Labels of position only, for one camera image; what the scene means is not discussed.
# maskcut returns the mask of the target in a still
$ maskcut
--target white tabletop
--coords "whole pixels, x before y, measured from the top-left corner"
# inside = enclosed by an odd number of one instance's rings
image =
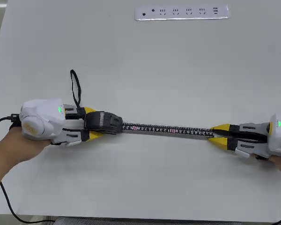
[[[228,20],[136,22],[134,8],[149,0],[9,1],[0,117],[35,98],[72,104],[73,68],[82,105],[125,121],[203,128],[269,121],[281,113],[281,0],[218,2],[229,4]],[[0,125],[0,139],[9,125]],[[281,218],[281,173],[203,140],[106,135],[50,147],[3,181],[19,214]],[[9,213],[1,190],[0,213]]]

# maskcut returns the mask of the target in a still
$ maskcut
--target power outlet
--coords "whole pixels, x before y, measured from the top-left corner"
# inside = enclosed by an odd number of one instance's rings
[[[227,5],[142,6],[135,9],[135,20],[228,19]]]

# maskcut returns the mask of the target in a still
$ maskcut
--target black wrist strap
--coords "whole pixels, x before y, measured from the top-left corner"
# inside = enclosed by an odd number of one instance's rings
[[[80,86],[80,83],[79,83],[79,79],[78,79],[78,76],[77,76],[76,72],[73,69],[71,69],[70,74],[71,74],[71,80],[72,80],[72,93],[73,93],[74,102],[76,104],[76,107],[80,108],[81,86]],[[75,78],[75,81],[76,81],[76,84],[77,84],[77,88],[78,88],[78,100],[76,99],[75,94],[74,94],[73,76]]]

